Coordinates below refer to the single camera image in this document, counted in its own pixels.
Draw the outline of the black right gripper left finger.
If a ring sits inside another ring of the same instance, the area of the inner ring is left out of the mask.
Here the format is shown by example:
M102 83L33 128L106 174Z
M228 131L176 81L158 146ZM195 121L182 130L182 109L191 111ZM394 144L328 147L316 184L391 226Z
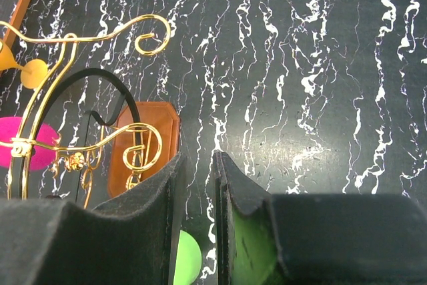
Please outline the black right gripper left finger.
M1 201L2 284L171 284L186 157L86 210L64 200Z

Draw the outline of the orange yellow wine glass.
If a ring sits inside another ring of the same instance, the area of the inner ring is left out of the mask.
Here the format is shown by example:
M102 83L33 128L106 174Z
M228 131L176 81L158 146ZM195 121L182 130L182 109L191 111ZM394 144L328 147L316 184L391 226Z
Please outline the orange yellow wine glass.
M11 49L1 40L1 72L7 69L18 69L21 72L21 83L27 89L38 87L48 72L46 62L40 59L32 59L25 65L19 65Z

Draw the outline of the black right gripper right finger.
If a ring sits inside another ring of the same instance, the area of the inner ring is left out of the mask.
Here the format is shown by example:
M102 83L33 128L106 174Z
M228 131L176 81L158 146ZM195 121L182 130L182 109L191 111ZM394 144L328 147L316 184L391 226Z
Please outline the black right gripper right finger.
M425 284L426 210L393 194L271 194L212 158L220 284Z

